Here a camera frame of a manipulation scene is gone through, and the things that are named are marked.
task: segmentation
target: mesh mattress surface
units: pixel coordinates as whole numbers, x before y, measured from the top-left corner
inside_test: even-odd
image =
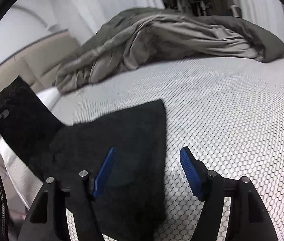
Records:
[[[63,96],[52,112],[73,124],[156,99],[163,100],[167,112],[167,219],[155,240],[190,240],[199,219],[203,204],[192,195],[179,162],[180,149],[188,146],[223,177],[250,177],[284,241],[284,59],[268,64],[220,57],[158,63]],[[16,159],[8,172],[30,205],[41,182],[28,170],[24,183],[21,167],[28,170]],[[225,239],[229,210],[226,198],[218,241]],[[71,239],[77,241],[72,213],[67,216]]]

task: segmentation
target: folded black clothing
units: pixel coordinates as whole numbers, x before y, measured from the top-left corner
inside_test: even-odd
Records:
[[[166,114],[161,100],[66,126],[17,78],[0,93],[0,133],[42,181],[72,182],[81,170],[96,175],[113,147],[114,165],[93,202],[102,232],[119,241],[153,240],[165,219]],[[78,207],[66,199],[74,214]]]

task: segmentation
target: white curtain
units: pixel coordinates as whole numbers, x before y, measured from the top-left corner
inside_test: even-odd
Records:
[[[242,18],[259,25],[284,42],[284,10],[279,0],[240,0]]]
[[[162,0],[52,0],[53,11],[61,26],[82,44],[119,12],[132,7],[164,8]]]

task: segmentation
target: gray satin fabric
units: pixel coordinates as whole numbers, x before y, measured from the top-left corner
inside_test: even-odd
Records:
[[[57,72],[56,86],[66,93],[151,62],[200,54],[269,62],[284,55],[284,44],[269,31],[234,17],[135,8],[114,17],[67,57]]]

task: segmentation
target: blue rubber tip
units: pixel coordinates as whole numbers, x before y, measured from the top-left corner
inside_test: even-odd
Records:
[[[109,175],[111,174],[113,164],[114,164],[114,148],[112,147],[109,150],[109,153],[107,154],[100,171],[95,177],[93,197],[96,198],[103,193],[107,179],[109,178]]]
[[[198,197],[198,199],[202,199],[203,193],[201,191],[200,176],[197,173],[188,154],[184,149],[181,149],[180,151],[180,162],[186,175],[187,181],[189,182],[193,195]]]

